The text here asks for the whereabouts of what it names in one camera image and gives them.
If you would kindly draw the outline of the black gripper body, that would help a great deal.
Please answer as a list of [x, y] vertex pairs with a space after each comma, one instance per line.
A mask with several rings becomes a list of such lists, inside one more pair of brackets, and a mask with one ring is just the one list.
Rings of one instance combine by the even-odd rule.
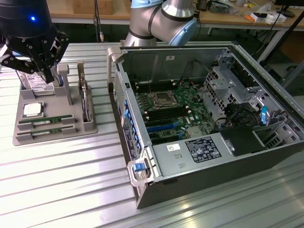
[[7, 51], [26, 51], [27, 40], [42, 51], [43, 40], [54, 50], [57, 35], [45, 0], [2, 0], [0, 2], [0, 35]]

